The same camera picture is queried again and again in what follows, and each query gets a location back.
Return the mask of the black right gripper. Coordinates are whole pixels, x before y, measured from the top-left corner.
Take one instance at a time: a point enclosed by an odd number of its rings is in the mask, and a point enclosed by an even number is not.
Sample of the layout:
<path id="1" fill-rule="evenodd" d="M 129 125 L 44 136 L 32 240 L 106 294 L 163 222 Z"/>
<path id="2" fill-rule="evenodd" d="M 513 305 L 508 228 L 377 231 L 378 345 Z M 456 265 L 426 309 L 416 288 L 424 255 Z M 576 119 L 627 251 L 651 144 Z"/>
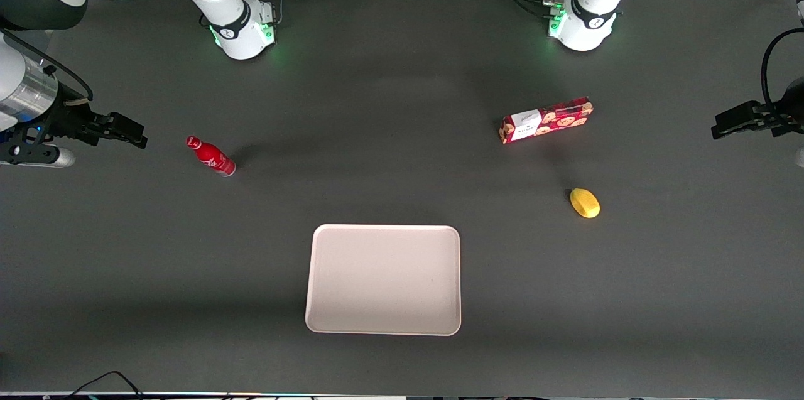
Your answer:
<path id="1" fill-rule="evenodd" d="M 108 117 L 95 113 L 86 97 L 58 100 L 48 112 L 26 123 L 27 143 L 41 144 L 60 138 L 78 140 L 91 146 L 97 146 L 101 139 L 108 139 L 140 149 L 146 148 L 148 143 L 143 125 L 120 113 L 110 113 Z"/>

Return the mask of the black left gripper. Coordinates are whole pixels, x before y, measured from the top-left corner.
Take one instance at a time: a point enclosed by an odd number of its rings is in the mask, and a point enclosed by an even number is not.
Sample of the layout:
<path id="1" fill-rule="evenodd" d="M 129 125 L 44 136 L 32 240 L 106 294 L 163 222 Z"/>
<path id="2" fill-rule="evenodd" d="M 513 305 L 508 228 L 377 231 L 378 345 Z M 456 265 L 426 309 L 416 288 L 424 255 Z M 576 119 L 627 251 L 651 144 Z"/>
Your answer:
<path id="1" fill-rule="evenodd" d="M 773 102 L 771 105 L 750 100 L 717 114 L 711 132 L 714 140 L 747 131 L 770 130 L 773 137 L 803 134 L 802 102 Z"/>

